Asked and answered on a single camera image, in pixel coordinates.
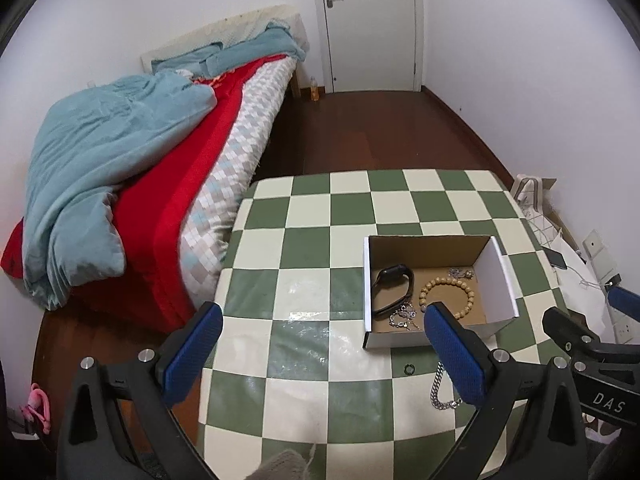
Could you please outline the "black smart watch band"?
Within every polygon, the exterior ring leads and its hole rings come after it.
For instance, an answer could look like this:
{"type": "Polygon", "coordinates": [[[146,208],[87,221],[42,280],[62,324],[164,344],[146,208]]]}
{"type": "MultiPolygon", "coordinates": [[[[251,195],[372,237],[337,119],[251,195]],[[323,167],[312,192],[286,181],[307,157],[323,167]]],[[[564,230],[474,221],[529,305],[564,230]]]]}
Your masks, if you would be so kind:
{"type": "Polygon", "coordinates": [[[403,263],[378,271],[371,286],[372,315],[386,318],[413,297],[414,274],[403,263]]]}

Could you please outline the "silver jewelry piece in box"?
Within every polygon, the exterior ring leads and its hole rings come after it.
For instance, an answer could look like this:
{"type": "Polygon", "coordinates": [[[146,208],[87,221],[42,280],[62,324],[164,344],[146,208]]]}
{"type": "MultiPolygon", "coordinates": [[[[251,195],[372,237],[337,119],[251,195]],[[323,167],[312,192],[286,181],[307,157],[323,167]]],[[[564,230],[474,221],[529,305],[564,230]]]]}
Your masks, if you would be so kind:
{"type": "Polygon", "coordinates": [[[472,280],[474,271],[472,269],[451,268],[448,271],[448,275],[450,278],[457,278],[458,280],[472,280]]]}

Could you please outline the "open cardboard box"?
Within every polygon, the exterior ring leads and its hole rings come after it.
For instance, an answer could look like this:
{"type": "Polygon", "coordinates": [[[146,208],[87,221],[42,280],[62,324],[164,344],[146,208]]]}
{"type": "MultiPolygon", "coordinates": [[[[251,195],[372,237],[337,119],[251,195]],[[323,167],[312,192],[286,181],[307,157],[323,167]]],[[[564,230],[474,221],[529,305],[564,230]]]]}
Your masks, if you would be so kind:
{"type": "Polygon", "coordinates": [[[363,343],[366,350],[424,347],[426,307],[442,302],[461,325],[488,338],[520,314],[506,258],[487,235],[371,235],[363,242],[363,343]],[[371,286],[379,270],[403,263],[413,270],[413,297],[386,318],[372,315],[371,286]],[[472,280],[450,278],[472,269],[472,280]]]}

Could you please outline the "white power strip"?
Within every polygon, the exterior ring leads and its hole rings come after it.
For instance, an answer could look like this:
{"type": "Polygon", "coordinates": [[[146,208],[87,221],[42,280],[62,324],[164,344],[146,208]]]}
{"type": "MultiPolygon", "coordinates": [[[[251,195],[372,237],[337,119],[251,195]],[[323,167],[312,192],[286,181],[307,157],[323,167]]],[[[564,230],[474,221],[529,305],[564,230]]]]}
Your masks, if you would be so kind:
{"type": "Polygon", "coordinates": [[[615,340],[618,344],[630,344],[634,340],[634,320],[615,309],[608,301],[608,290],[622,282],[617,264],[596,230],[592,230],[585,237],[582,241],[582,248],[584,248],[592,274],[605,294],[608,317],[611,320],[615,340]]]}

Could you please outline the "green white checkered tablecloth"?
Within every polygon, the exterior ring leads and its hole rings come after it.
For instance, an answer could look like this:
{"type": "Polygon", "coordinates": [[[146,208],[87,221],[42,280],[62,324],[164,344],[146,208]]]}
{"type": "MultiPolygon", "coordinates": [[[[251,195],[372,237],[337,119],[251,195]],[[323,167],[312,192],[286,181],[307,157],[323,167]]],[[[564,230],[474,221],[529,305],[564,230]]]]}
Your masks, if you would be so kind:
{"type": "Polygon", "coordinates": [[[254,183],[216,291],[224,328],[201,382],[200,442],[221,479],[292,450],[314,479],[425,479],[473,414],[435,408],[424,307],[544,363],[564,299],[524,214],[485,170],[404,169],[254,183]]]}

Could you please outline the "white grid pattern cloth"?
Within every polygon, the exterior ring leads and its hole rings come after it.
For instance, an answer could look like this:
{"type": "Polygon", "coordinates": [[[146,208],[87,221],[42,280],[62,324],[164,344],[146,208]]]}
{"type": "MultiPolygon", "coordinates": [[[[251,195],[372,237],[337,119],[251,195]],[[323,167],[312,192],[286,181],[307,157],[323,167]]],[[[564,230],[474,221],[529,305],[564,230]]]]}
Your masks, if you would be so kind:
{"type": "Polygon", "coordinates": [[[603,290],[582,257],[568,244],[559,223],[544,213],[544,192],[553,183],[553,179],[519,174],[514,178],[511,195],[523,211],[538,244],[560,252],[565,259],[566,270],[552,266],[551,269],[567,309],[576,314],[578,320],[583,320],[601,340],[614,342],[603,290]]]}

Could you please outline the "grey white checkered mattress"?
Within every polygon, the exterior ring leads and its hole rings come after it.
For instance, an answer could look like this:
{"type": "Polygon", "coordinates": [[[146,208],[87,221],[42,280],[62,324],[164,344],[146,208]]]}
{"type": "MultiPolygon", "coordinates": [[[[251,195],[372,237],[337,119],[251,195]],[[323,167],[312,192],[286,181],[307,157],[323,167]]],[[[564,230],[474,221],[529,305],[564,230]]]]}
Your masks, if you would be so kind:
{"type": "Polygon", "coordinates": [[[244,82],[228,139],[183,221],[180,271],[194,308],[215,298],[243,194],[265,151],[296,65],[290,56],[268,61],[244,82]]]}

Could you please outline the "black smartphone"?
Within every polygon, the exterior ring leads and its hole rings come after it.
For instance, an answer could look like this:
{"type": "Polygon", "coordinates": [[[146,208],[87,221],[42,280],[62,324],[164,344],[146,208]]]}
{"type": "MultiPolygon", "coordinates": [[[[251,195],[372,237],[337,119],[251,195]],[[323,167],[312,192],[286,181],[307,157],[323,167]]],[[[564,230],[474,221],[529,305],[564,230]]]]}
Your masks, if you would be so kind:
{"type": "Polygon", "coordinates": [[[561,269],[561,270],[566,270],[567,269],[567,264],[565,262],[565,259],[563,257],[563,255],[560,252],[557,252],[556,250],[553,250],[551,248],[548,247],[544,247],[542,248],[542,251],[544,252],[544,254],[546,255],[550,266],[552,266],[552,268],[557,268],[557,269],[561,269]]]}

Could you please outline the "pink slipper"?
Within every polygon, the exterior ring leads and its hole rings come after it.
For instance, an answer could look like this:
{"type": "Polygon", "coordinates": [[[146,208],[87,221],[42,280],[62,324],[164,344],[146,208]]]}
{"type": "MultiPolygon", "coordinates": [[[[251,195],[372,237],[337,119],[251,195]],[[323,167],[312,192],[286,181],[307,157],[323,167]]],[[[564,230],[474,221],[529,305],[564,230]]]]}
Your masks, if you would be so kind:
{"type": "Polygon", "coordinates": [[[51,410],[50,401],[45,393],[35,382],[30,386],[26,404],[21,407],[26,422],[40,428],[43,434],[50,434],[51,410]]]}

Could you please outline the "teal blue blanket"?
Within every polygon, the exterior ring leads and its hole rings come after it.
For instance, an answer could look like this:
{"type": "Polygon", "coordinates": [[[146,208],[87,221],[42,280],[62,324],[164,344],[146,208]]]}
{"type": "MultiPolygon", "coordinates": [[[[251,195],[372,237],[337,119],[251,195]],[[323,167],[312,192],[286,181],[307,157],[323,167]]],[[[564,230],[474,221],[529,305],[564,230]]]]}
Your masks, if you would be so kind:
{"type": "Polygon", "coordinates": [[[51,106],[32,149],[23,218],[23,282],[37,304],[55,310],[73,287],[124,273],[114,192],[222,109],[220,96],[196,80],[280,53],[296,61],[307,54],[284,28],[269,25],[254,39],[154,61],[150,74],[122,77],[51,106]]]}

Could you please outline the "red bed sheet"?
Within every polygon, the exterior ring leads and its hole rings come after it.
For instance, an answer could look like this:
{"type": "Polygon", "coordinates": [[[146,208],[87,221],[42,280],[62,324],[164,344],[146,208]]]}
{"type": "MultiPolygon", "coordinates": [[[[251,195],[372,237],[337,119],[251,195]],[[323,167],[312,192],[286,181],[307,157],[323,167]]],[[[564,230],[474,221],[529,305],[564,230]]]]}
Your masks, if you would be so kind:
{"type": "MultiPolygon", "coordinates": [[[[73,287],[66,304],[77,301],[93,311],[162,334],[186,325],[199,307],[193,307],[181,277],[179,245],[183,221],[228,139],[240,108],[244,82],[265,62],[285,56],[289,55],[270,54],[216,78],[196,80],[220,96],[222,109],[208,113],[157,164],[116,188],[113,224],[124,242],[125,271],[116,278],[73,287]]],[[[23,234],[22,219],[6,243],[1,267],[25,288],[23,234]]]]}

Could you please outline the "small bottle by door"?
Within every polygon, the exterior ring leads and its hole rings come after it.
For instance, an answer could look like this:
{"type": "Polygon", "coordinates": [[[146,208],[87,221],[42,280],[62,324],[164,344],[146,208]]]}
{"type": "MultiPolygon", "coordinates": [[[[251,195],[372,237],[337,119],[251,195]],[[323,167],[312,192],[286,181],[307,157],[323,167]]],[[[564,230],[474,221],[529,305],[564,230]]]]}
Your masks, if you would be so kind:
{"type": "Polygon", "coordinates": [[[318,86],[318,82],[314,77],[310,78],[309,92],[312,102],[318,102],[320,100],[320,89],[318,86]]]}

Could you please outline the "white headboard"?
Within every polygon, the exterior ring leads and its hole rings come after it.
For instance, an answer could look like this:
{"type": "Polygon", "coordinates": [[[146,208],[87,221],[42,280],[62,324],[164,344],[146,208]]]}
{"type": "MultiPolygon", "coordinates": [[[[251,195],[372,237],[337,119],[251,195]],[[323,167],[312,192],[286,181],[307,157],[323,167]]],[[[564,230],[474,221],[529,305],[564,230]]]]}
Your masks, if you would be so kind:
{"type": "Polygon", "coordinates": [[[142,53],[141,64],[145,73],[150,74],[154,61],[175,58],[216,42],[228,48],[242,41],[254,39],[269,25],[284,28],[305,53],[309,51],[310,45],[302,16],[295,6],[278,4],[223,18],[187,32],[157,49],[142,53]]]}

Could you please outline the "white door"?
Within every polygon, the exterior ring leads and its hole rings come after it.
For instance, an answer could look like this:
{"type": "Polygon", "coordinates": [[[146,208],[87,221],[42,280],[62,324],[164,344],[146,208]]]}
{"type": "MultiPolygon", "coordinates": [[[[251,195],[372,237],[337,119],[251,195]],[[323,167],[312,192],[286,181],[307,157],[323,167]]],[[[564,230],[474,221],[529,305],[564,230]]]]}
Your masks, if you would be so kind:
{"type": "Polygon", "coordinates": [[[420,89],[424,0],[314,3],[327,92],[420,89]]]}

